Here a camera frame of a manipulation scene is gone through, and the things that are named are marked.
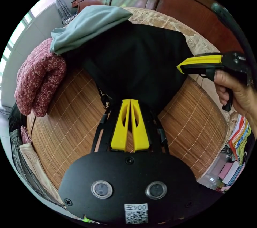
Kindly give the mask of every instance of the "camera lens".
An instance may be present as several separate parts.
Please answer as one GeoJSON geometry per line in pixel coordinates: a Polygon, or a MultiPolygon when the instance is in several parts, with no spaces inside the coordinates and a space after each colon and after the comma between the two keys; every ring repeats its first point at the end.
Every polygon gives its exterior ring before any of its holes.
{"type": "Polygon", "coordinates": [[[167,186],[163,182],[159,181],[150,183],[145,190],[145,194],[151,199],[161,199],[166,195],[166,193],[167,186]]]}
{"type": "Polygon", "coordinates": [[[107,199],[112,195],[112,186],[106,181],[96,181],[91,186],[94,196],[99,199],[107,199]]]}

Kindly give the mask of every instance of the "black handle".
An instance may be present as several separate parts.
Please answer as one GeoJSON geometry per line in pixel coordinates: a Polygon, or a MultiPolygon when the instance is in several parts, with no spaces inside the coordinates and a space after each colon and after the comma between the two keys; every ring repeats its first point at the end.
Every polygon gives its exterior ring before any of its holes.
{"type": "Polygon", "coordinates": [[[233,91],[231,89],[227,89],[227,92],[229,94],[229,100],[225,106],[222,107],[224,111],[230,112],[233,102],[233,91]]]}

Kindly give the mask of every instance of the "qr code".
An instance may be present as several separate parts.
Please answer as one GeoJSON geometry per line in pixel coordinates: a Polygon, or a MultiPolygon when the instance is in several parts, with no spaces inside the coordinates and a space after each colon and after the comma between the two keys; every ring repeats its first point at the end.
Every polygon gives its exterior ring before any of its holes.
{"type": "Polygon", "coordinates": [[[126,224],[148,223],[147,211],[126,211],[126,224]]]}

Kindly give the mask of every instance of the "hand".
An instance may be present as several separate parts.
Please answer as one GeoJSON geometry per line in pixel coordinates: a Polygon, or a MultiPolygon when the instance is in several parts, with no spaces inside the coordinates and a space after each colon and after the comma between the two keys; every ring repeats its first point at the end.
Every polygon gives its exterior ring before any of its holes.
{"type": "Polygon", "coordinates": [[[233,91],[233,106],[235,110],[248,120],[255,138],[257,136],[257,92],[252,86],[241,84],[230,74],[217,70],[215,72],[214,83],[216,92],[220,97],[220,102],[226,105],[229,100],[229,94],[226,88],[233,91]]]}

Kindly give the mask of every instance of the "folded teal towel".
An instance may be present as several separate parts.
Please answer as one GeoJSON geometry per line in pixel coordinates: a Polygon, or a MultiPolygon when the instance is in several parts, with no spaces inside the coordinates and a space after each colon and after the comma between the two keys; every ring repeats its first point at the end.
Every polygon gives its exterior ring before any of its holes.
{"type": "Polygon", "coordinates": [[[65,28],[56,28],[51,32],[53,41],[50,52],[61,55],[73,50],[128,20],[132,13],[116,6],[92,5],[85,7],[65,28]]]}

